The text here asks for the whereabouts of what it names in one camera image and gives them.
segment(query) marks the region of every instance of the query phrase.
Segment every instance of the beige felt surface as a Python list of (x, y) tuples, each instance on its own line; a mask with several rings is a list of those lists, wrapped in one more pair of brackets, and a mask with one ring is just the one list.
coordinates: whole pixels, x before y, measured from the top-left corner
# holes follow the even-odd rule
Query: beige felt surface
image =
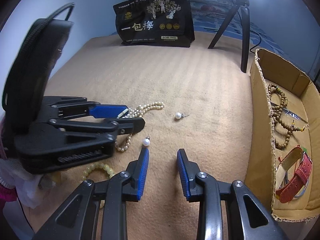
[[(252, 138), (250, 77), (240, 70), (241, 40), (196, 32), (190, 48), (121, 46), (117, 35), (87, 42), (49, 81), (46, 95), (84, 96), (135, 108), (154, 101), (163, 110), (145, 114), (145, 128), (124, 153), (104, 161), (115, 172), (136, 160), (150, 133), (149, 169), (144, 195), (127, 204), (128, 239), (196, 238), (198, 204), (183, 197), (176, 165), (179, 148), (216, 179), (244, 180)], [(190, 114), (179, 121), (176, 112)], [(36, 209), (25, 208), (38, 230), (79, 185), (84, 167), (62, 173), (62, 184)], [(103, 172), (90, 178), (103, 180)]]

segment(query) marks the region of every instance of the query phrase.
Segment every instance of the gold logo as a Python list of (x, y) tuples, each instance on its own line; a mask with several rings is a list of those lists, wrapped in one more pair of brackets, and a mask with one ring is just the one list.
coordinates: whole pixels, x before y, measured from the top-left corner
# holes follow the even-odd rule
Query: gold logo
[(132, 17), (132, 13), (131, 13), (131, 12), (127, 12), (127, 13), (124, 15), (124, 19), (125, 19), (125, 20), (131, 19), (131, 17)]

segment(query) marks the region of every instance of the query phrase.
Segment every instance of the wooden prayer beads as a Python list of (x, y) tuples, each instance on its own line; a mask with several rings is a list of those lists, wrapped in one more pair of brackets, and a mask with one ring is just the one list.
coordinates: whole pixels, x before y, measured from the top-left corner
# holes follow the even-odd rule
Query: wooden prayer beads
[(272, 110), (273, 110), (272, 116), (273, 116), (274, 121), (275, 121), (275, 126), (276, 126), (277, 123), (279, 123), (279, 124), (281, 124), (281, 126), (283, 128), (288, 130), (288, 133), (287, 133), (287, 135), (285, 137), (286, 138), (285, 142), (283, 144), (279, 144), (275, 140), (276, 148), (279, 149), (279, 150), (283, 150), (288, 146), (289, 140), (290, 140), (290, 136), (292, 135), (292, 133), (295, 132), (295, 131), (301, 131), (302, 132), (302, 131), (304, 131), (305, 127), (304, 128), (295, 127), (294, 126), (294, 120), (292, 121), (291, 125), (287, 125), (281, 119), (281, 114), (282, 114), (283, 108), (287, 106), (288, 99), (287, 99), (285, 94), (282, 92), (282, 90), (278, 86), (276, 86), (274, 84), (269, 84), (268, 85), (268, 93), (269, 93), (269, 99), (270, 100), (271, 100), (271, 95), (273, 93), (279, 94), (281, 96), (280, 106), (272, 106)]

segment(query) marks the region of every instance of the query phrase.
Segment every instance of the lamp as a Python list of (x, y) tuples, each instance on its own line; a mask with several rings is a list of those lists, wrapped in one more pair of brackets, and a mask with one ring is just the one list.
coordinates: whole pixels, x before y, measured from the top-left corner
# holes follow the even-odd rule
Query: lamp
[(249, 0), (236, 0), (233, 7), (228, 12), (226, 18), (224, 19), (223, 23), (221, 24), (218, 32), (216, 33), (215, 37), (211, 41), (208, 49), (213, 49), (216, 45), (230, 22), (232, 21), (233, 17), (236, 13), (239, 13), (238, 10), (241, 10), (242, 15), (242, 55), (241, 55), (241, 71), (246, 73), (247, 72), (247, 65), (248, 65), (248, 57), (249, 57), (249, 44), (250, 44), (250, 14), (249, 14)]

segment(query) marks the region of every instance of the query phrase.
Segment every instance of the tripod leg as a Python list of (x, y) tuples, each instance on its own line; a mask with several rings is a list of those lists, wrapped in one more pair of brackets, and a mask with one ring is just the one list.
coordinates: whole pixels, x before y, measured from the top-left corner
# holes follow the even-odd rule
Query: tripod leg
[(215, 35), (215, 37), (213, 38), (213, 40), (211, 41), (208, 49), (212, 49), (216, 43), (218, 42), (218, 40), (220, 39), (220, 37), (222, 36), (222, 34), (224, 33), (224, 31), (226, 30), (226, 28), (228, 27), (228, 25), (230, 24), (231, 20), (233, 19), (233, 17), (236, 15), (237, 11), (239, 10), (239, 5), (234, 5), (230, 11), (228, 12), (226, 18), (224, 19), (223, 23), (221, 24), (217, 34)]
[(242, 56), (241, 56), (241, 71), (247, 72), (249, 43), (250, 43), (250, 14), (248, 7), (241, 7), (242, 15)]

